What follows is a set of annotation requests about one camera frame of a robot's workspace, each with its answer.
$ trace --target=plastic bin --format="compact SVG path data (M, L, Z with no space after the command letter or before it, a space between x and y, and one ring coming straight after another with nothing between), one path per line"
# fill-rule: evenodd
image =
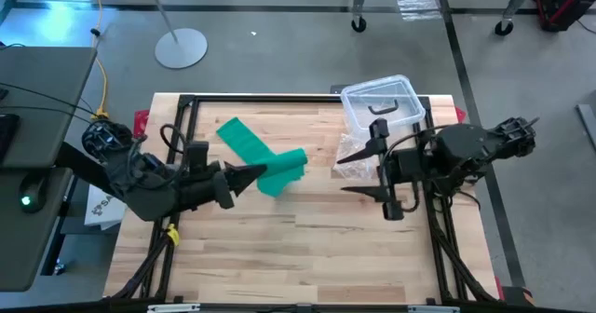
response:
M419 122L426 113L410 80L403 75L348 86L341 99L351 136L364 141L370 138L369 126L379 117L387 121L391 133Z

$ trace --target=yellow zip tie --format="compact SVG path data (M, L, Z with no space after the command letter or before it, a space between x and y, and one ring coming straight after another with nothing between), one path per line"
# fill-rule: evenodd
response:
M178 244L180 244L180 234L178 234L178 230L176 230L174 224L168 225L168 236L174 242L174 247L178 247Z

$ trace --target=green cloth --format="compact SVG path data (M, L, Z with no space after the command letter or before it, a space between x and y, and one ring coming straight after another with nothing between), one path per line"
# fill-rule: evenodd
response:
M287 184L305 175L308 159L304 149L276 155L237 117L221 126L217 134L247 164L267 166L257 179L257 187L268 196L278 197Z

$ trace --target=white paper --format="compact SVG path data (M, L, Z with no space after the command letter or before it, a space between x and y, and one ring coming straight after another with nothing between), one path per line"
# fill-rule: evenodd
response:
M107 229L122 221L126 208L127 206L124 202L104 193L101 189L90 185L87 198L85 225L106 224Z

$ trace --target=wooden tabletop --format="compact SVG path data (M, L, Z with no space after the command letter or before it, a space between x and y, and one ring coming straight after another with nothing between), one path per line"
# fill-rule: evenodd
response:
M173 123L179 94L157 93L143 144L165 161L168 148L158 129ZM451 96L430 96L435 125L456 123ZM180 221L168 297L185 302L235 304L423 304L440 300L424 203L403 221L383 219L381 205L369 197L340 190L346 185L378 184L347 181L332 170L340 137L345 132L341 103L202 102L196 139L210 142L210 159L243 162L215 131L239 117L274 152L303 147L306 175L286 187L277 199L251 185L231 210L213 203L187 211ZM182 130L186 130L188 115ZM391 135L390 141L407 133ZM397 195L413 204L409 184ZM457 195L452 208L463 261L497 296L494 273L478 206ZM127 211L104 290L117 292L145 255L152 223ZM453 269L446 272L455 293ZM159 281L157 263L154 289Z

